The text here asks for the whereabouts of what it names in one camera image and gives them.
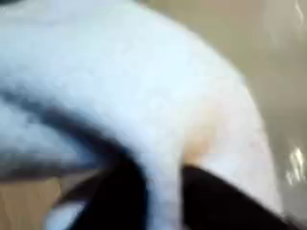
white fabric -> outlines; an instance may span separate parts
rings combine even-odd
[[[2,177],[29,165],[52,173],[97,164],[86,146],[39,120],[61,110],[131,150],[150,181],[149,229],[180,229],[178,169],[189,131],[213,126],[202,166],[282,211],[240,74],[137,3],[26,0],[0,9],[0,109]]]

wooden surface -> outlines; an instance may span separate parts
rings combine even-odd
[[[0,229],[41,230],[45,215],[60,195],[57,179],[0,186]]]

white towel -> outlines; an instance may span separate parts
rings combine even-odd
[[[1,178],[105,167],[116,143],[149,180],[149,229],[179,229],[179,166],[199,127],[215,130],[195,147],[202,166],[280,213],[261,119],[210,45],[132,1],[1,6]]]

